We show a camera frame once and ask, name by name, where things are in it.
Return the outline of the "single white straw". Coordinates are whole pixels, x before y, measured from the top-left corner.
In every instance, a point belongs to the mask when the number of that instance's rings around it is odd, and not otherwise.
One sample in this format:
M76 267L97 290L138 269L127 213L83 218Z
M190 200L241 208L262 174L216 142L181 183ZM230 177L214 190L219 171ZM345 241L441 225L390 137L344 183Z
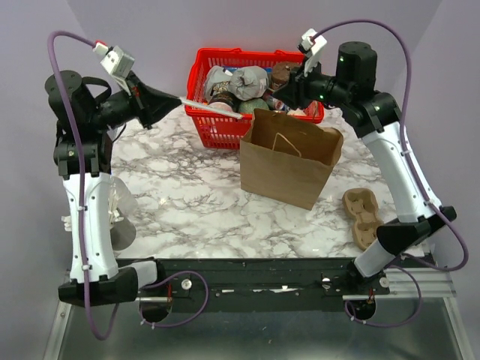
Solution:
M231 118L234 118L234 119L242 119L243 118L243 115L241 113L227 111L225 109L217 109L217 108L211 107L209 105L205 105L203 103L198 103L198 102L195 102L195 101L192 101L192 100L188 100L186 97L180 97L179 100L185 106L190 106L190 107L194 107L194 108L197 108L197 109L200 109L200 110L209 111L211 113L217 113L217 114L220 114L222 116L228 116L228 117L231 117Z

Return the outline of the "brown paper bag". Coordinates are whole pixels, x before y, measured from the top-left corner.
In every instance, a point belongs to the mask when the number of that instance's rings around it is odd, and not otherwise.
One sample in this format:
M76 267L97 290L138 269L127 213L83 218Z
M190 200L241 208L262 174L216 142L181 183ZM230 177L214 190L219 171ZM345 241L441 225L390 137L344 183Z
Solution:
M255 109L240 141L243 191L310 211L341 157L344 137L284 112Z

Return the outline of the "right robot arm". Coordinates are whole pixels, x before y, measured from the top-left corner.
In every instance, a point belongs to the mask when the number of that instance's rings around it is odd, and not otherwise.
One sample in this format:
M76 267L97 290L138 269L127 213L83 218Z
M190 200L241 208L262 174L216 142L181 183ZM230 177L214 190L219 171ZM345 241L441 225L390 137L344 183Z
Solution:
M376 240L349 265L346 288L355 294L372 285L396 257L418 245L457 214L444 206L419 169L407 136L401 130L401 110L392 95L375 89L377 53L367 43L350 41L338 48L333 76L321 72L320 52L324 37L307 36L298 48L304 54L300 68L291 70L286 85L274 97L290 108L308 107L319 101L337 107L373 155L394 200L396 217L380 226Z

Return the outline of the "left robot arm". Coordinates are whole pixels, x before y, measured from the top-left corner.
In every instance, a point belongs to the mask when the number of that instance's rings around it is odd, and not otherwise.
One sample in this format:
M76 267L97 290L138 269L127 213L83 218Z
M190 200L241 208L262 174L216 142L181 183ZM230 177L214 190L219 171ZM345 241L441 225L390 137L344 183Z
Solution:
M114 255L110 236L113 140L108 133L134 119L150 129L182 102L144 84L134 72L127 75L127 88L117 92L106 81L73 70L63 70L60 76L72 120L56 78L50 76L45 82L57 117L53 159L67 194L72 226L70 280L58 288L59 298L83 307L132 302L141 288L159 296L167 279L157 260L119 266Z

